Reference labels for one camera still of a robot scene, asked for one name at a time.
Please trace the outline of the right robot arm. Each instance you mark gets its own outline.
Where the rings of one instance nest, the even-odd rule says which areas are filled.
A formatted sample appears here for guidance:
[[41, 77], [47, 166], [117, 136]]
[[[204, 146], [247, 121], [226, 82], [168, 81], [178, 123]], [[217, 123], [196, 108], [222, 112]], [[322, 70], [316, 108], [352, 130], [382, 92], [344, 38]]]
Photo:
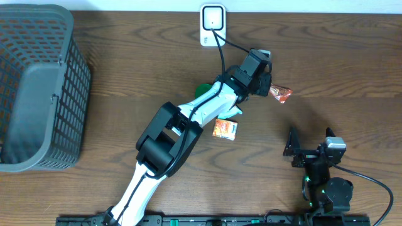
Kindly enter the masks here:
[[303, 149], [296, 129], [290, 129], [283, 155], [293, 158], [293, 167], [305, 170], [303, 197], [311, 202], [313, 210], [322, 215], [350, 210], [353, 184], [330, 175], [330, 168], [341, 162], [345, 152], [345, 141], [336, 136], [329, 127], [325, 131], [325, 141], [316, 149]]

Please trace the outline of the green lid jar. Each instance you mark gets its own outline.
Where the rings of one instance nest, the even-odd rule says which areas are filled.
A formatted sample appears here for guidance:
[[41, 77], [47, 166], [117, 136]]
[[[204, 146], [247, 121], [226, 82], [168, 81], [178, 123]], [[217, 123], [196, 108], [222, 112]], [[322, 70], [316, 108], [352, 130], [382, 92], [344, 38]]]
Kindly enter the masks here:
[[195, 90], [195, 98], [199, 98], [200, 96], [208, 92], [211, 88], [212, 85], [208, 83], [203, 83], [202, 85], [199, 85]]

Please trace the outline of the red Top snack packet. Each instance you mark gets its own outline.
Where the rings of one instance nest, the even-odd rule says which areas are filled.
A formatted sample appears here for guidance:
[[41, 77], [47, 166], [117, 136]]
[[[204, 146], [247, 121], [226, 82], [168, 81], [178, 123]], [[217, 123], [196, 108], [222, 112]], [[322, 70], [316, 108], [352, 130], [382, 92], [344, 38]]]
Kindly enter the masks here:
[[271, 85], [269, 92], [281, 104], [284, 104], [288, 97], [293, 93], [291, 89], [275, 84]]

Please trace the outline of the mint green wipes pack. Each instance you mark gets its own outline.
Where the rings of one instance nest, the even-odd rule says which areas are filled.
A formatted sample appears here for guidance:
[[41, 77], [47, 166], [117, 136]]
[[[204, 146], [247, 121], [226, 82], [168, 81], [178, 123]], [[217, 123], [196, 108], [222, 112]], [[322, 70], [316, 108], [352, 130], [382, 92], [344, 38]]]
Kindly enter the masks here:
[[228, 119], [230, 117], [236, 116], [238, 114], [242, 114], [242, 110], [238, 108], [238, 106], [234, 105], [232, 108], [230, 108], [228, 111], [220, 113], [217, 118], [218, 119]]

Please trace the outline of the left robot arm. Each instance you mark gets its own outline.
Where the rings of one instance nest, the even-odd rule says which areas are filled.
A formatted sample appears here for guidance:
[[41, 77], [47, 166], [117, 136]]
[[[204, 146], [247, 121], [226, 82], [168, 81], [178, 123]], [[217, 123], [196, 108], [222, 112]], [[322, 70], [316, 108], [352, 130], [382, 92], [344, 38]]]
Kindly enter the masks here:
[[250, 95], [267, 96], [271, 71], [270, 51], [252, 49], [242, 65], [224, 69], [200, 97], [179, 106], [163, 104], [138, 139], [133, 178], [119, 203], [106, 211], [103, 224], [137, 225], [160, 183], [187, 160], [204, 126], [241, 114], [238, 104]]

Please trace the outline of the orange Kleenex tissue pack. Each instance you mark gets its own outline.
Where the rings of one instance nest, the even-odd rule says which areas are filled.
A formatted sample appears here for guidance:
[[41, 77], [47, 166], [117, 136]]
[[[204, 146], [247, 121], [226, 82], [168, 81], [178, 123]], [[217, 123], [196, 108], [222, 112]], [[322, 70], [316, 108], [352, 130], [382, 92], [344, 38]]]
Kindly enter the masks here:
[[238, 123], [224, 119], [216, 119], [212, 135], [214, 137], [235, 140]]

